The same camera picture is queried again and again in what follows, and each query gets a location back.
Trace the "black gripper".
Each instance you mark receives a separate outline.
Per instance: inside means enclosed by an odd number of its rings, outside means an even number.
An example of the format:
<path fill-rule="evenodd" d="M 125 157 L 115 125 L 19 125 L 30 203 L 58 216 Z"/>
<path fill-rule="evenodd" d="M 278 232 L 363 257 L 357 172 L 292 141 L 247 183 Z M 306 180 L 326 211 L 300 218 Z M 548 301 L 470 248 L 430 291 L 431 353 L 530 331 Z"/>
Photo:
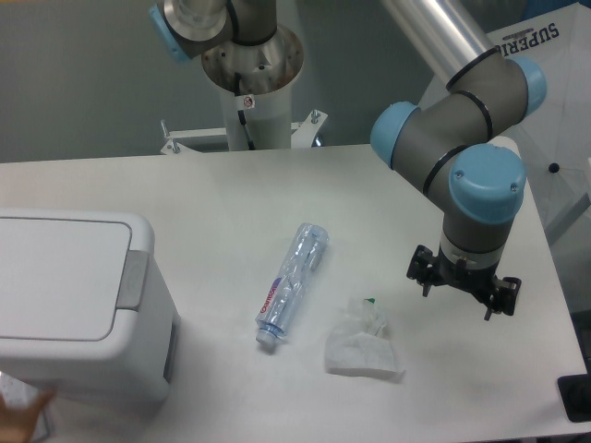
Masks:
<path fill-rule="evenodd" d="M 455 246 L 441 246 L 439 254 L 434 256 L 430 249 L 418 245 L 406 277 L 422 287 L 423 296 L 428 296 L 433 286 L 442 285 L 474 293 L 477 301 L 486 307 L 485 320 L 490 320 L 493 314 L 512 317 L 522 280 L 516 277 L 499 280 L 496 270 L 500 260 L 499 248 L 472 253 Z"/>

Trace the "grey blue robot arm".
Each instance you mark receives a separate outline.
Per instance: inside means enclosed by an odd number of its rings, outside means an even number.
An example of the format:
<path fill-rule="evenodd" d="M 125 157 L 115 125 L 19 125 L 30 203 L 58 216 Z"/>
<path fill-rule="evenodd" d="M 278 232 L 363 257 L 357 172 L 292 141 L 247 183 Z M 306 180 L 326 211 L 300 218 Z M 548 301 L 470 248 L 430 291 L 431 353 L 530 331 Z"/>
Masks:
<path fill-rule="evenodd" d="M 388 1 L 386 10 L 447 95 L 427 109 L 390 105 L 370 133 L 376 154 L 443 214 L 437 252 L 419 246 L 407 275 L 448 285 L 489 314 L 512 315 L 521 282 L 496 269 L 525 192 L 525 166 L 493 139 L 545 100 L 540 67 L 508 59 L 456 1 Z M 167 52 L 199 59 L 221 93 L 230 150 L 293 146 L 291 86 L 304 61 L 273 1 L 161 1 L 149 11 Z"/>

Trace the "person's hand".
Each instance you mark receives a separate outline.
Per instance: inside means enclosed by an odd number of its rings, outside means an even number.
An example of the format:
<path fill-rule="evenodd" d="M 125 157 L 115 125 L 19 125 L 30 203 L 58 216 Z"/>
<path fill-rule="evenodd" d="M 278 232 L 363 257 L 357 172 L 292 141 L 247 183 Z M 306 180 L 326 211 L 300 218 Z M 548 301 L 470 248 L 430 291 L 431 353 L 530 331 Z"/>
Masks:
<path fill-rule="evenodd" d="M 12 408 L 6 404 L 4 396 L 1 396 L 1 441 L 31 442 L 39 417 L 54 397 L 54 391 L 45 391 L 26 407 Z"/>

